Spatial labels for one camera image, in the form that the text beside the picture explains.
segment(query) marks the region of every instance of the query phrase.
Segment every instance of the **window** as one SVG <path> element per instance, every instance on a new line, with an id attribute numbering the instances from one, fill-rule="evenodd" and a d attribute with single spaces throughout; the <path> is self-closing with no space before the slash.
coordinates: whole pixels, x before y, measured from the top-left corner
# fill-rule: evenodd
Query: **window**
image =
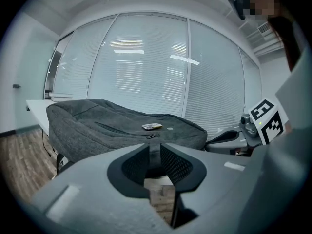
<path id="1" fill-rule="evenodd" d="M 187 32 L 185 19 L 118 17 L 98 53 L 88 98 L 103 98 L 144 113 L 181 116 Z"/>
<path id="2" fill-rule="evenodd" d="M 244 112 L 262 100 L 260 70 L 255 63 L 240 49 L 245 75 L 245 107 Z"/>
<path id="3" fill-rule="evenodd" d="M 62 39 L 61 41 L 58 42 L 58 45 L 57 45 L 55 52 L 52 56 L 51 64 L 50 64 L 48 75 L 47 75 L 47 79 L 45 82 L 45 93 L 44 93 L 45 99 L 51 99 L 49 93 L 52 92 L 52 90 L 53 90 L 54 79 L 55 79 L 56 71 L 58 69 L 59 60 L 61 58 L 61 55 L 64 53 L 64 50 L 65 50 L 71 36 L 72 36 L 72 34 L 68 35 L 67 37 L 65 37 L 64 39 Z"/>
<path id="4" fill-rule="evenodd" d="M 192 63 L 185 118 L 213 136 L 237 125 L 244 108 L 244 74 L 237 45 L 215 30 L 190 22 Z"/>
<path id="5" fill-rule="evenodd" d="M 87 99 L 94 60 L 113 18 L 92 22 L 74 32 L 59 61 L 53 93 Z"/>

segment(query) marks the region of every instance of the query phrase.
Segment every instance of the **person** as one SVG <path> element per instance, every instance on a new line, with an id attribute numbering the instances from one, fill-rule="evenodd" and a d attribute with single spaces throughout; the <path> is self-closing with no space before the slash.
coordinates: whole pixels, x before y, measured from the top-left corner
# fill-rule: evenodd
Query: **person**
<path id="1" fill-rule="evenodd" d="M 241 18 L 256 15 L 265 18 L 276 36 L 284 44 L 290 71 L 293 70 L 303 52 L 307 40 L 292 13 L 288 10 L 286 0 L 239 0 L 243 7 L 237 10 Z"/>

